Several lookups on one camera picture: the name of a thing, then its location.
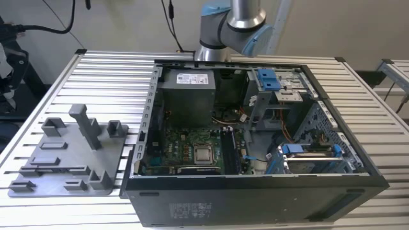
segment gray power supply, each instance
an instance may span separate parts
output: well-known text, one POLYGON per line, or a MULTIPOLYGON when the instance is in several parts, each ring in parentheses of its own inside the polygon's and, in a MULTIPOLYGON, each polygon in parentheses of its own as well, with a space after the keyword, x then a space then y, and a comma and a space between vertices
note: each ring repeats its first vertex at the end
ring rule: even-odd
POLYGON ((174 127, 204 127, 211 124, 215 104, 212 70, 175 69, 164 73, 166 111, 174 127))

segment slotted aluminum surface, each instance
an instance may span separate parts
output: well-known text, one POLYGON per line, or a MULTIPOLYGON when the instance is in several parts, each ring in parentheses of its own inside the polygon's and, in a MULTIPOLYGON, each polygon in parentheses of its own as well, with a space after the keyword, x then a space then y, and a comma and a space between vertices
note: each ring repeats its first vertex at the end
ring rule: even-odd
POLYGON ((387 76, 409 94, 409 60, 384 61, 379 67, 387 76))
MULTIPOLYGON (((126 158, 139 134, 155 59, 190 60, 192 55, 88 51, 86 55, 74 57, 0 155, 0 162, 4 160, 0 167, 0 227, 26 226, 42 230, 143 228, 130 201, 118 195, 126 158), (8 198, 7 187, 42 138, 42 122, 47 117, 62 117, 63 121, 74 122, 67 112, 75 103, 88 105, 90 117, 96 117, 100 123, 119 119, 130 125, 116 189, 106 197, 8 198)), ((309 66, 391 188, 335 223, 204 226, 195 229, 409 229, 409 128, 349 65, 324 57, 233 56, 233 61, 309 66)))

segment orange wire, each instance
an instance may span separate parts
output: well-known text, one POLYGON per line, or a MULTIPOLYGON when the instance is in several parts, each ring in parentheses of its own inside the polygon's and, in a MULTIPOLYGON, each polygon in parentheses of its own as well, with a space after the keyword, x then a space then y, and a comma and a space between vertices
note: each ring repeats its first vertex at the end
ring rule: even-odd
POLYGON ((285 137, 285 139, 288 140, 289 143, 295 143, 291 139, 291 135, 289 135, 287 127, 285 127, 284 118, 283 118, 283 109, 280 110, 280 119, 281 119, 281 131, 283 131, 284 137, 285 137))

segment label sticker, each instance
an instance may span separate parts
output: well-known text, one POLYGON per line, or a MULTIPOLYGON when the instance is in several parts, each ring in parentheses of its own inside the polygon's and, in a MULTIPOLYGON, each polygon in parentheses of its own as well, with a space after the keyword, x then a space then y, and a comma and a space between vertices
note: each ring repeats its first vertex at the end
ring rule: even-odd
POLYGON ((170 209, 174 219, 210 218, 212 203, 171 203, 170 209))
POLYGON ((178 75, 176 84, 208 85, 210 78, 207 74, 180 73, 178 75))

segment motherboard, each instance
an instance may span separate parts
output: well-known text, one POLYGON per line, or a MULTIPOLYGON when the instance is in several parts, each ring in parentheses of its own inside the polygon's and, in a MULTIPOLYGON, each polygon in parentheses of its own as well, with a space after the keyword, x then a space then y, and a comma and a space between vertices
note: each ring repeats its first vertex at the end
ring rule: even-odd
POLYGON ((248 167, 241 167, 248 164, 241 158, 247 153, 243 130, 232 132, 228 141, 220 138, 224 133, 223 129, 168 129, 163 155, 147 159, 147 175, 226 174, 229 165, 226 159, 237 162, 239 173, 247 173, 248 167))

